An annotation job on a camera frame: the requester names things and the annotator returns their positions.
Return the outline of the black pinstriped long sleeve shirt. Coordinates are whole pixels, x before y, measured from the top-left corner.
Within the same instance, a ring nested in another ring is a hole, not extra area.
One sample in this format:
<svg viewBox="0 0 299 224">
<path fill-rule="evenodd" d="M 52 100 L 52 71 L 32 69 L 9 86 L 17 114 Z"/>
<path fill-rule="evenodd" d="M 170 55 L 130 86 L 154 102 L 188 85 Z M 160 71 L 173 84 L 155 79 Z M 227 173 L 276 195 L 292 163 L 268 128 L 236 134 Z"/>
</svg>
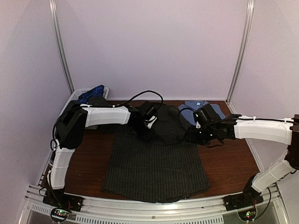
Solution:
<svg viewBox="0 0 299 224">
<path fill-rule="evenodd" d="M 207 191 L 198 147 L 184 139 L 188 126 L 173 105 L 158 108 L 150 141 L 128 125 L 102 125 L 114 141 L 101 191 L 148 203 L 172 203 Z"/>
</svg>

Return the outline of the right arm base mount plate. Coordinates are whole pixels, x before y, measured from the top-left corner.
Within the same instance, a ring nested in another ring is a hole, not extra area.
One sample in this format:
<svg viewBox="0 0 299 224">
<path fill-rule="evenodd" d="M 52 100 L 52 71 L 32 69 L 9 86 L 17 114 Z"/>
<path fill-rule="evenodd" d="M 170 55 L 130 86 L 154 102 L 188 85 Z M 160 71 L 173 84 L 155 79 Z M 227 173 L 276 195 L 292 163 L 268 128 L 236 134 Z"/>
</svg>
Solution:
<svg viewBox="0 0 299 224">
<path fill-rule="evenodd" d="M 239 210 L 245 207 L 254 206 L 257 203 L 263 202 L 261 194 L 239 193 L 235 195 L 228 195 L 223 198 L 226 211 Z"/>
</svg>

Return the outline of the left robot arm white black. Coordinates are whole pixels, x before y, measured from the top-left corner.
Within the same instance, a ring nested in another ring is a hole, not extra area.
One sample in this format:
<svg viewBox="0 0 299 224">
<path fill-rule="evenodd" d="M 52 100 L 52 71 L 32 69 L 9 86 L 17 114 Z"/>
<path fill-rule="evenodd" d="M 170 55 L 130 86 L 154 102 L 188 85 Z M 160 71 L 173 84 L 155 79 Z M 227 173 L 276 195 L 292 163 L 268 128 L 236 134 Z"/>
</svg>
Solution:
<svg viewBox="0 0 299 224">
<path fill-rule="evenodd" d="M 87 127 L 99 125 L 129 125 L 134 133 L 149 141 L 155 131 L 153 123 L 157 120 L 157 108 L 150 102 L 140 107 L 129 104 L 110 105 L 81 104 L 70 101 L 54 124 L 51 146 L 54 147 L 54 159 L 47 175 L 49 200 L 57 207 L 67 203 L 67 196 L 61 191 L 65 186 L 67 169 L 75 149 L 83 141 Z"/>
</svg>

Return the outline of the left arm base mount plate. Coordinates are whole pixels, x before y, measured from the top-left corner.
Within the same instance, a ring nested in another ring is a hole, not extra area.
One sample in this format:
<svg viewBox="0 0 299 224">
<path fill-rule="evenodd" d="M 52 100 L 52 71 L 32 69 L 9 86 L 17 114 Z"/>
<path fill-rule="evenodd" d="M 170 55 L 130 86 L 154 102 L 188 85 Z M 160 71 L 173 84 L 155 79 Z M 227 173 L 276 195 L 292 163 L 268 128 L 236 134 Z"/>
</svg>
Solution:
<svg viewBox="0 0 299 224">
<path fill-rule="evenodd" d="M 61 197 L 56 196 L 56 198 L 51 193 L 50 196 L 46 193 L 46 195 L 43 197 L 43 203 L 54 207 L 63 208 L 65 210 L 77 212 L 81 211 L 81 207 L 83 204 L 82 197 L 63 194 Z"/>
</svg>

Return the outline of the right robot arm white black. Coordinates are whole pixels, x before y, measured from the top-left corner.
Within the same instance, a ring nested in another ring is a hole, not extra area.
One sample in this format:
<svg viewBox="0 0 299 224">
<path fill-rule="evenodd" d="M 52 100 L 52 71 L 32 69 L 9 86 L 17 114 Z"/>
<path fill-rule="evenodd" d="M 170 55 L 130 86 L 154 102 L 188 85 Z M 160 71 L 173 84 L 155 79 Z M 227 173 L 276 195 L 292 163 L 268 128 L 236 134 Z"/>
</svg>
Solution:
<svg viewBox="0 0 299 224">
<path fill-rule="evenodd" d="M 284 179 L 299 169 L 299 116 L 292 118 L 259 118 L 230 114 L 221 119 L 218 114 L 195 112 L 196 127 L 188 129 L 189 137 L 200 145 L 212 140 L 246 140 L 259 166 L 240 203 L 251 205 L 257 193 Z"/>
</svg>

